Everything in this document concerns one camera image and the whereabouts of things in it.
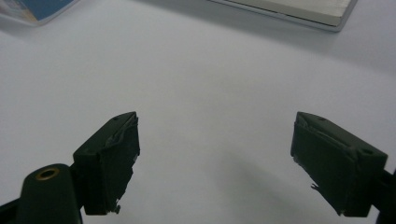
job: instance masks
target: white surface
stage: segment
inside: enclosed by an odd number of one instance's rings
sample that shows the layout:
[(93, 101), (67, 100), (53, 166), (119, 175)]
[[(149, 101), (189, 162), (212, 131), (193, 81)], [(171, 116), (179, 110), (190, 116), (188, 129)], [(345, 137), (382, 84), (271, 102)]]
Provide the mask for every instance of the white surface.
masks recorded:
[(262, 8), (309, 21), (336, 26), (350, 0), (232, 0), (231, 2)]
[(393, 0), (338, 35), (200, 0), (84, 0), (49, 24), (0, 21), (0, 203), (108, 119), (142, 148), (119, 215), (85, 223), (367, 223), (338, 217), (290, 157), (297, 111), (396, 166)]

